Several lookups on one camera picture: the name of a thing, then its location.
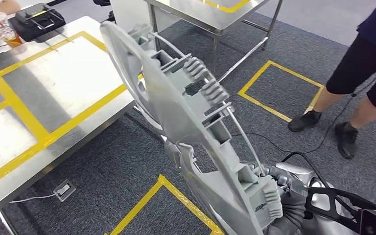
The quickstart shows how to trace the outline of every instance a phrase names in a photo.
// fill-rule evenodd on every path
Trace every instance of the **person's leg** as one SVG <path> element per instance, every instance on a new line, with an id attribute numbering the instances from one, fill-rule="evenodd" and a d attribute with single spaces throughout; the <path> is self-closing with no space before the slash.
<path id="1" fill-rule="evenodd" d="M 360 129 L 375 119 L 376 107 L 371 103 L 368 97 L 365 97 L 352 115 L 350 125 L 355 129 Z"/>
<path id="2" fill-rule="evenodd" d="M 335 127 L 338 151 L 344 158 L 352 159 L 356 155 L 355 140 L 358 129 L 374 120 L 376 120 L 376 83 L 368 91 L 367 97 L 361 101 L 350 121 L 338 124 Z"/>
<path id="3" fill-rule="evenodd" d="M 327 109 L 330 105 L 340 100 L 345 94 L 333 94 L 329 92 L 326 88 L 323 88 L 319 94 L 318 100 L 313 106 L 313 110 L 321 113 Z"/>
<path id="4" fill-rule="evenodd" d="M 376 72 L 376 45 L 357 37 L 332 74 L 313 110 L 294 117 L 287 125 L 293 132 L 303 131 L 318 123 L 322 112 L 355 89 Z"/>

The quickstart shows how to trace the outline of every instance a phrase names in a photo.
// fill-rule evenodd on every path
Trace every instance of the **black shoe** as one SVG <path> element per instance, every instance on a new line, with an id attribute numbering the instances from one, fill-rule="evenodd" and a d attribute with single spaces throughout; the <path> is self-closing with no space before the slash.
<path id="1" fill-rule="evenodd" d="M 338 139 L 338 151 L 342 157 L 352 159 L 356 154 L 355 140 L 358 135 L 357 130 L 346 130 L 344 127 L 347 123 L 341 123 L 335 126 L 335 136 Z"/>
<path id="2" fill-rule="evenodd" d="M 287 127 L 293 132 L 303 131 L 307 127 L 313 127 L 321 119 L 322 113 L 315 112 L 313 110 L 308 111 L 303 116 L 298 116 L 292 119 Z"/>

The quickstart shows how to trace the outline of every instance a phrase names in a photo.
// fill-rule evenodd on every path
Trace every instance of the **white cable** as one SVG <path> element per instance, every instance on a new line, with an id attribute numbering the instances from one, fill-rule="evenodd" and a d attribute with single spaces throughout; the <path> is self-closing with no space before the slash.
<path id="1" fill-rule="evenodd" d="M 54 194 L 51 194 L 51 195 L 48 195 L 48 196 L 42 196 L 42 197 L 31 197 L 31 198 L 27 198 L 27 199 L 24 199 L 24 200 L 12 201 L 12 202 L 9 202 L 9 203 L 25 202 L 25 201 L 29 201 L 29 200 L 32 200 L 32 199 L 48 198 L 48 197 L 53 197 L 53 196 L 55 196 L 55 193 L 54 193 Z"/>

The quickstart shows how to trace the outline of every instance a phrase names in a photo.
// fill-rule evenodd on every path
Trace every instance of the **plastic cup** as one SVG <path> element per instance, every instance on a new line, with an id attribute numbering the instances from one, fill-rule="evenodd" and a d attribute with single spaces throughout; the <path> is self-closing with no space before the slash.
<path id="1" fill-rule="evenodd" d="M 0 12 L 0 38 L 12 48 L 22 44 L 18 33 L 12 29 L 7 15 L 3 12 Z"/>

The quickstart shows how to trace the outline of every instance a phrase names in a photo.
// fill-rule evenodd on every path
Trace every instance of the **black shorts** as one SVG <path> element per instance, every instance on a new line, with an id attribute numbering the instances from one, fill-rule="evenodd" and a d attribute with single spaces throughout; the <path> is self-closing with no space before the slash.
<path id="1" fill-rule="evenodd" d="M 326 88 L 333 94 L 351 94 L 376 73 L 376 44 L 358 36 L 339 63 Z M 376 107 L 376 83 L 367 92 Z"/>

